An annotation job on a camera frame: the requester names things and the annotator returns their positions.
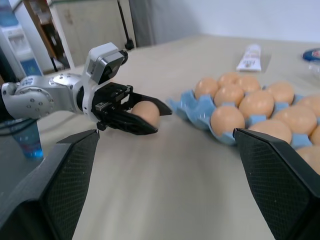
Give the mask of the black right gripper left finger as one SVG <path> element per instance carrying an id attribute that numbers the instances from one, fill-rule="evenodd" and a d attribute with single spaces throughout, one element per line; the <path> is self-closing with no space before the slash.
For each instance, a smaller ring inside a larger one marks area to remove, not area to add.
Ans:
<path id="1" fill-rule="evenodd" d="M 92 129 L 54 145 L 0 204 L 0 240 L 72 240 L 99 138 Z"/>

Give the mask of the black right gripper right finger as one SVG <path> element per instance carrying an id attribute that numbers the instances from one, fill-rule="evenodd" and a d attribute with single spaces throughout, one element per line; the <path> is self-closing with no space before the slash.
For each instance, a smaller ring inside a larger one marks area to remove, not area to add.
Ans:
<path id="1" fill-rule="evenodd" d="M 284 140 L 245 128 L 233 137 L 275 240 L 320 240 L 320 175 Z"/>

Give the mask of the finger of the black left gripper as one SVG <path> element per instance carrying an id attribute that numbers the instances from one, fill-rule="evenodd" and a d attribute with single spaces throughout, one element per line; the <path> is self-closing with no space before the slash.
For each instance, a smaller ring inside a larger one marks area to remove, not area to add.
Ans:
<path id="1" fill-rule="evenodd" d="M 147 95 L 143 95 L 135 92 L 130 94 L 129 102 L 131 104 L 131 107 L 133 107 L 134 105 L 142 101 L 149 101 L 155 104 L 159 109 L 160 116 L 169 116 L 169 115 L 172 115 L 173 113 L 173 111 L 164 102 L 162 102 L 161 100 L 155 97 L 151 97 L 151 96 L 147 96 Z"/>
<path id="2" fill-rule="evenodd" d="M 157 127 L 127 111 L 109 110 L 106 113 L 106 125 L 137 136 L 151 135 L 158 132 Z"/>

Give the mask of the brown egg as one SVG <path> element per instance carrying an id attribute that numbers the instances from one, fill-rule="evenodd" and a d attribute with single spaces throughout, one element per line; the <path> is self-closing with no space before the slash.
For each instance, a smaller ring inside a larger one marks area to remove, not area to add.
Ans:
<path id="1" fill-rule="evenodd" d="M 219 90 L 218 82 L 212 77 L 203 77 L 194 89 L 194 97 L 199 99 L 201 96 L 210 95 L 212 98 L 215 97 Z"/>
<path id="2" fill-rule="evenodd" d="M 289 82 L 275 82 L 266 87 L 265 90 L 273 96 L 276 103 L 287 103 L 291 105 L 294 100 L 294 88 Z"/>
<path id="3" fill-rule="evenodd" d="M 216 136 L 231 133 L 235 128 L 244 128 L 245 125 L 240 110 L 231 105 L 217 107 L 210 117 L 210 126 Z"/>
<path id="4" fill-rule="evenodd" d="M 242 88 L 245 93 L 255 92 L 261 89 L 261 85 L 255 76 L 243 75 L 235 83 Z"/>
<path id="5" fill-rule="evenodd" d="M 320 118 L 320 93 L 302 97 L 296 104 L 310 108 Z"/>
<path id="6" fill-rule="evenodd" d="M 235 84 L 227 84 L 222 86 L 214 96 L 214 104 L 216 107 L 223 104 L 234 104 L 238 107 L 245 96 L 244 90 Z"/>
<path id="7" fill-rule="evenodd" d="M 145 120 L 150 125 L 157 127 L 160 120 L 160 111 L 158 107 L 151 101 L 140 101 L 131 110 L 136 115 Z"/>
<path id="8" fill-rule="evenodd" d="M 301 147 L 296 152 L 320 176 L 320 146 L 312 145 Z"/>
<path id="9" fill-rule="evenodd" d="M 221 88 L 225 85 L 235 84 L 239 78 L 240 75 L 237 72 L 227 72 L 219 77 L 217 83 L 218 86 Z"/>
<path id="10" fill-rule="evenodd" d="M 253 115 L 264 115 L 269 118 L 274 110 L 273 96 L 264 90 L 247 94 L 238 106 L 245 119 Z"/>
<path id="11" fill-rule="evenodd" d="M 310 135 L 317 126 L 317 117 L 308 107 L 292 105 L 272 116 L 272 119 L 285 123 L 295 134 Z"/>
<path id="12" fill-rule="evenodd" d="M 313 145 L 320 146 L 320 124 L 311 133 L 311 135 L 309 136 L 309 139 Z"/>
<path id="13" fill-rule="evenodd" d="M 292 141 L 291 129 L 282 121 L 277 119 L 268 119 L 253 124 L 248 128 L 249 130 L 270 135 L 287 142 L 288 144 Z"/>

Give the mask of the blue egg tray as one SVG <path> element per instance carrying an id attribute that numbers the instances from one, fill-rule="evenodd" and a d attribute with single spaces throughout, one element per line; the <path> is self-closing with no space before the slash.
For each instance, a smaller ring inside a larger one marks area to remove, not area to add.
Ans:
<path id="1" fill-rule="evenodd" d="M 292 105 L 286 102 L 276 102 L 273 106 L 271 117 L 277 112 L 285 108 L 296 105 L 305 96 L 294 94 Z M 175 101 L 168 99 L 167 103 L 172 108 L 173 112 L 185 121 L 189 121 L 195 128 L 202 131 L 210 131 L 213 137 L 220 143 L 234 146 L 236 144 L 232 132 L 224 132 L 221 135 L 216 135 L 211 127 L 210 119 L 213 112 L 217 109 L 214 100 L 210 95 L 201 96 L 199 100 L 194 97 L 193 90 L 188 90 L 181 94 L 180 100 Z M 245 128 L 248 129 L 254 124 L 267 120 L 264 114 L 253 114 L 245 119 Z M 294 149 L 309 147 L 314 145 L 307 133 L 292 133 L 290 145 Z"/>

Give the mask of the wooden framed cabinet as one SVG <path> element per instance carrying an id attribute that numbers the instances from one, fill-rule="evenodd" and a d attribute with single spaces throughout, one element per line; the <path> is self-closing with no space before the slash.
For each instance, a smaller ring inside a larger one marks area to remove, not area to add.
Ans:
<path id="1" fill-rule="evenodd" d="M 19 21 L 44 73 L 55 70 L 55 60 L 83 65 L 92 48 L 109 42 L 135 48 L 129 0 L 16 0 L 13 9 L 25 11 Z"/>

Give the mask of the white printed tube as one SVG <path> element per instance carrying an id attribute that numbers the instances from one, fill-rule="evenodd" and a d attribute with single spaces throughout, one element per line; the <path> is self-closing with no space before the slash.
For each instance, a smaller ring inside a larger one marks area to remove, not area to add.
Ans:
<path id="1" fill-rule="evenodd" d="M 251 44 L 236 67 L 239 72 L 261 72 L 261 47 L 258 44 Z"/>

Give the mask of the white water dispenser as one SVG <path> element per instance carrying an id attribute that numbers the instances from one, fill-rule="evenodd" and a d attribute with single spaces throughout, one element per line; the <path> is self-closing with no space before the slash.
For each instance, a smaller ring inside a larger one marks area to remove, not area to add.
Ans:
<path id="1" fill-rule="evenodd" d="M 19 24 L 7 27 L 0 26 L 0 44 L 18 79 L 43 75 L 25 32 Z"/>

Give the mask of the clear plastic container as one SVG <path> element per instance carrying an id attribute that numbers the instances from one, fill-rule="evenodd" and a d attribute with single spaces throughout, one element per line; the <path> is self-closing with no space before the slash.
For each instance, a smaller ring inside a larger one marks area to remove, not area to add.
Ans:
<path id="1" fill-rule="evenodd" d="M 308 64 L 308 69 L 315 75 L 320 78 L 320 60 L 310 61 Z"/>

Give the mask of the blue round lid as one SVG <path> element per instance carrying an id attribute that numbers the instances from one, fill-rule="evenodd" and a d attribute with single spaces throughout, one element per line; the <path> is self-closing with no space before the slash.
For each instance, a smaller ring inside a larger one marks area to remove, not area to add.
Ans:
<path id="1" fill-rule="evenodd" d="M 305 51 L 302 55 L 302 59 L 307 62 L 320 61 L 320 48 Z"/>

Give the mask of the blue water jug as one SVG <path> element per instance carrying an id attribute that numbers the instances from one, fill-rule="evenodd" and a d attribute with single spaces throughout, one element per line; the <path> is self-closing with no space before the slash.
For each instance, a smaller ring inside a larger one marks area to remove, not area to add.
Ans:
<path id="1" fill-rule="evenodd" d="M 0 0 L 0 27 L 12 27 L 19 24 L 9 0 Z"/>

